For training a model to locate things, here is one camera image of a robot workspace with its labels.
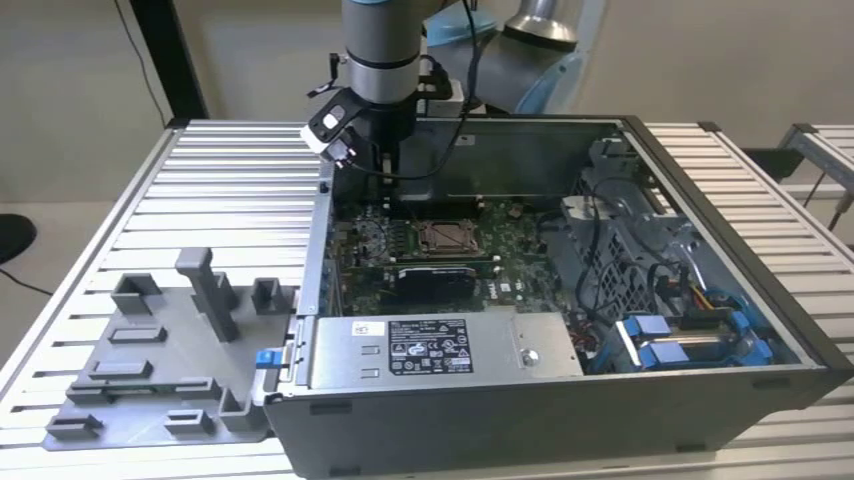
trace floor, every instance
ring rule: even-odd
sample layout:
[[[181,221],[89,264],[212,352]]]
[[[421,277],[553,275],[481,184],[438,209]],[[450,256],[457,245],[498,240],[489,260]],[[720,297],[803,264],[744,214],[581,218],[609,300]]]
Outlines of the floor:
[[[22,282],[53,291],[110,207],[110,202],[0,204],[0,212],[25,215],[38,229],[33,245],[2,268]],[[46,300],[42,294],[0,277],[0,364],[11,354]]]

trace black chair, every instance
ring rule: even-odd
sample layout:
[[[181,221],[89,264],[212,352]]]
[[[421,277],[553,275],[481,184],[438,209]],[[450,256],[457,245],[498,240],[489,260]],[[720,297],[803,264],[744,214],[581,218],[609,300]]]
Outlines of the black chair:
[[[26,217],[0,214],[0,265],[17,257],[34,239],[35,226]]]

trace white wall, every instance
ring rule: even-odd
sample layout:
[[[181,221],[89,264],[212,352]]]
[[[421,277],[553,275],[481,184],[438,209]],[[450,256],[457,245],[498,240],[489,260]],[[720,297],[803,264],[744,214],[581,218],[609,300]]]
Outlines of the white wall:
[[[111,2],[0,1],[0,201],[114,199],[159,131]]]
[[[854,122],[854,2],[610,0],[577,110],[712,120],[741,146]]]
[[[174,2],[212,117],[302,120],[342,51],[340,0]],[[318,99],[313,105],[322,104]]]
[[[340,0],[174,3],[210,114],[304,119]],[[715,120],[749,146],[793,121],[852,121],[852,1],[608,3],[578,111]],[[159,129],[111,3],[0,0],[0,32],[0,200],[114,198]]]

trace motherboard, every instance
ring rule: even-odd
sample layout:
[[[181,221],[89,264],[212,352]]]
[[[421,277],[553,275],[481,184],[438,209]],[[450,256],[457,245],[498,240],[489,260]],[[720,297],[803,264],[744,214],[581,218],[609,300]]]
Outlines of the motherboard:
[[[396,217],[357,207],[332,238],[342,315],[565,312],[560,277],[540,239],[549,213],[521,201],[478,200],[458,209]]]

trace blue latch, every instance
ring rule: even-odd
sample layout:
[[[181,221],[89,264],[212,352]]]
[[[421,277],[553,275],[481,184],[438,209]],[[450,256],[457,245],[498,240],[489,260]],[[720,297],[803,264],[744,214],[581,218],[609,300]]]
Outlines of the blue latch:
[[[281,350],[258,350],[254,354],[254,368],[278,368],[281,366]]]

